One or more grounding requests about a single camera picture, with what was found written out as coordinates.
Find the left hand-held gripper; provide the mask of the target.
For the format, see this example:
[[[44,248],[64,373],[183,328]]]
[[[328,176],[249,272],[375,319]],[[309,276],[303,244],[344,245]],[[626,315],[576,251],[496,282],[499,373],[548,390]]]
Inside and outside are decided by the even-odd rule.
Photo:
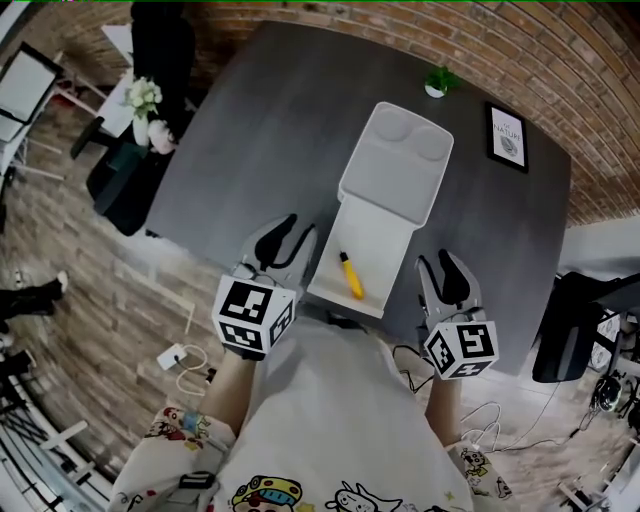
[[[295,319],[306,290],[316,249],[314,224],[293,232],[297,214],[258,228],[244,242],[239,262],[221,277],[212,321],[223,346],[240,357],[261,361]],[[264,273],[272,269],[272,277]]]

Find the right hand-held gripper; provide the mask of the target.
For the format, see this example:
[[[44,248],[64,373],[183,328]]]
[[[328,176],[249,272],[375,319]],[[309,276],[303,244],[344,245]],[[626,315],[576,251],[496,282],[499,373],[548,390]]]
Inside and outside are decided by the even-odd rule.
[[[499,360],[495,322],[488,320],[478,280],[446,249],[438,251],[444,281],[440,290],[431,265],[419,256],[425,320],[421,325],[421,355],[442,380],[480,375]]]

